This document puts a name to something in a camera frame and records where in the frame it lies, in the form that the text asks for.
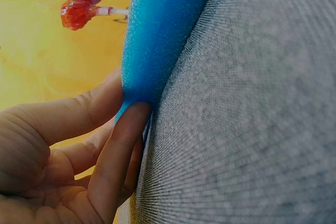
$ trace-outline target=gray fabric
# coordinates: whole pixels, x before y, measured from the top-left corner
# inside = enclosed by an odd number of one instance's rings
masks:
[[[154,115],[138,223],[336,223],[336,0],[209,0]]]

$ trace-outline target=blue foam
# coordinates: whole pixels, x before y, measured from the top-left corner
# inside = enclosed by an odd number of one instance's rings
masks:
[[[117,119],[137,101],[155,109],[207,0],[132,0],[122,58],[124,101]]]

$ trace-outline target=red lollipop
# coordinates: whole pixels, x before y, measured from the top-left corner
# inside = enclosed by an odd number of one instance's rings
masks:
[[[68,0],[62,5],[60,14],[64,27],[78,30],[95,16],[109,16],[111,14],[128,16],[128,10],[94,6],[91,0]]]

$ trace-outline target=finger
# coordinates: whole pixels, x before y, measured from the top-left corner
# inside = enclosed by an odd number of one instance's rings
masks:
[[[116,214],[133,148],[146,125],[150,106],[139,102],[130,106],[115,125],[91,177],[88,197],[104,223]]]
[[[69,159],[75,175],[86,171],[96,164],[101,150],[112,133],[113,126],[114,119],[111,119],[82,143],[60,148]]]
[[[121,206],[129,197],[132,196],[137,186],[139,171],[141,167],[142,151],[143,139],[142,137],[140,137],[133,149],[131,161],[127,170],[126,179],[121,189],[118,206]]]
[[[24,104],[6,111],[30,125],[48,145],[88,133],[111,119],[122,103],[120,72],[76,98]]]

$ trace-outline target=blue sponge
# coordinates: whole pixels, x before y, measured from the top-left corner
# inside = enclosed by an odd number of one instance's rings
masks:
[[[122,57],[124,101],[155,109],[174,65],[207,0],[132,0]]]

